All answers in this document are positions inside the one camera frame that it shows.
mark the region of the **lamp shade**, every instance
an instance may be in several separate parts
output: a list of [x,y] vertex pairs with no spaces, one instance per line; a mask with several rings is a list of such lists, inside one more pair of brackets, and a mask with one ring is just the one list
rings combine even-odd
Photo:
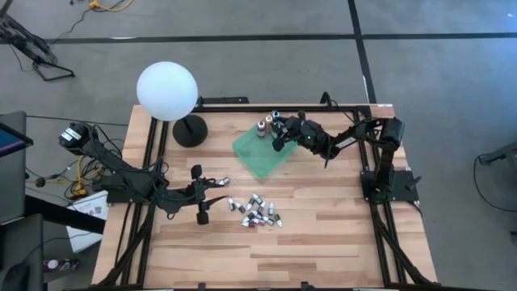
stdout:
[[137,82],[140,104],[158,120],[184,118],[198,99],[192,74],[174,62],[160,61],[145,69]]

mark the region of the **computer monitor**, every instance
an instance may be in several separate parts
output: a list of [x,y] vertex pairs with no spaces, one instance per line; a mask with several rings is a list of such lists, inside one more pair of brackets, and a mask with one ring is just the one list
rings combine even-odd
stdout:
[[0,157],[12,154],[18,150],[23,150],[33,144],[32,139],[0,123]]

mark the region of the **white spherical lamp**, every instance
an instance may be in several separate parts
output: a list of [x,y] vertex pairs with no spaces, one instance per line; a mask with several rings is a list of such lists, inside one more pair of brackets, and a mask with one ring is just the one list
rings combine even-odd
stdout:
[[198,91],[194,77],[183,66],[160,61],[147,67],[138,78],[137,97],[152,117],[179,120],[172,132],[181,146],[197,146],[208,135],[206,122],[188,115],[195,107]]

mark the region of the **translucent green tray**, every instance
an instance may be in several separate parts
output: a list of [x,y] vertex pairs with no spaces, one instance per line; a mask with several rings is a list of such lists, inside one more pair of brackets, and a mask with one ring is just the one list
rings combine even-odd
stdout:
[[257,136],[256,125],[233,142],[232,147],[237,156],[250,168],[257,177],[264,178],[279,164],[285,161],[297,147],[295,142],[288,142],[277,152],[273,149],[273,136]]

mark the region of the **wooden table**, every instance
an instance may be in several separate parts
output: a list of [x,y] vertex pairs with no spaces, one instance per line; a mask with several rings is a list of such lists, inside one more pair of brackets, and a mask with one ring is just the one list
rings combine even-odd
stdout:
[[[371,109],[374,116],[394,116],[391,106],[372,105]],[[185,149],[170,134],[167,138],[165,161],[170,169],[166,178],[171,181],[170,187],[185,187],[191,182],[191,166],[201,164],[205,177],[231,178],[228,187],[208,190],[207,199],[230,195],[245,205],[251,193],[257,192],[267,202],[274,202],[284,228],[243,227],[243,215],[230,212],[226,200],[213,205],[206,226],[196,224],[196,206],[181,209],[172,221],[158,209],[146,288],[196,288],[199,282],[206,282],[209,288],[299,287],[301,281],[317,287],[382,286],[371,215],[359,181],[362,167],[357,144],[331,160],[326,170],[319,156],[300,147],[268,177],[259,180],[236,157],[232,143],[264,114],[198,115],[208,124],[208,137],[202,145]],[[351,126],[341,112],[307,112],[307,119],[320,123],[333,135]],[[142,107],[133,108],[123,155],[135,167],[142,164],[150,121]],[[161,127],[157,127],[154,157]],[[393,163],[397,168],[407,167],[402,147]],[[392,207],[401,248],[424,276],[436,280],[420,215],[406,202],[394,202]],[[110,209],[93,284],[102,280],[114,264],[125,209],[126,205]],[[387,245],[386,250],[391,279],[396,281],[393,254]],[[139,258],[137,252],[130,282],[136,278]]]

